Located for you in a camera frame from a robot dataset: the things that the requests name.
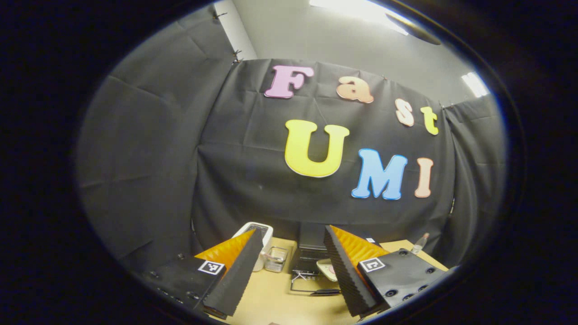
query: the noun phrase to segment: letter m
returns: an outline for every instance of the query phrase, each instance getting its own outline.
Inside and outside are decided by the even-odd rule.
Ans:
[[[401,198],[401,179],[403,169],[407,165],[407,158],[396,154],[391,157],[390,163],[383,169],[377,151],[361,149],[359,155],[362,160],[360,180],[357,188],[351,191],[351,195],[357,198],[368,198],[370,195],[369,184],[371,183],[374,197],[378,197],[383,192],[383,198],[386,200]]]

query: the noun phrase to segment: water bottle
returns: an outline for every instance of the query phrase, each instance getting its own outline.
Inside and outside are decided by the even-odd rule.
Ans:
[[[424,248],[425,243],[428,241],[428,237],[429,237],[429,233],[426,232],[424,234],[424,236],[421,237],[420,240],[418,240],[415,245],[413,245],[412,253],[417,255],[417,253],[419,253]]]

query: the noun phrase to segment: table surface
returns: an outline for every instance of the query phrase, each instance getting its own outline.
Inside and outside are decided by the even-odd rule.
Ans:
[[[291,291],[289,264],[297,248],[297,243],[273,237],[272,245],[287,248],[290,251],[281,273],[270,272],[265,269],[253,272],[234,316],[227,317],[225,321],[218,320],[230,325],[269,325],[271,323],[279,325],[349,325],[360,319],[359,316],[351,317],[341,294],[311,297],[309,293]],[[413,247],[413,244],[407,240],[380,243],[380,245],[388,252],[394,252],[400,248],[411,250]],[[433,266],[447,271],[444,265],[423,251],[419,252],[417,256]],[[294,283],[294,289],[301,290],[317,290],[328,287],[338,288],[339,286],[337,282],[331,282],[324,276],[318,279],[298,279]]]

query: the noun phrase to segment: ceiling light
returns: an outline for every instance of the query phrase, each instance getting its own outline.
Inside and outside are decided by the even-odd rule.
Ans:
[[[386,16],[386,14],[394,17],[398,17],[399,15],[368,0],[309,0],[309,4],[314,7],[332,9],[341,14],[361,18],[365,21],[383,24],[406,36],[409,34],[405,29],[394,24]]]
[[[476,73],[470,72],[467,75],[463,75],[462,79],[473,91],[476,98],[480,98],[490,93],[488,88],[486,88],[486,85],[484,85],[484,82],[481,81],[480,77]]]

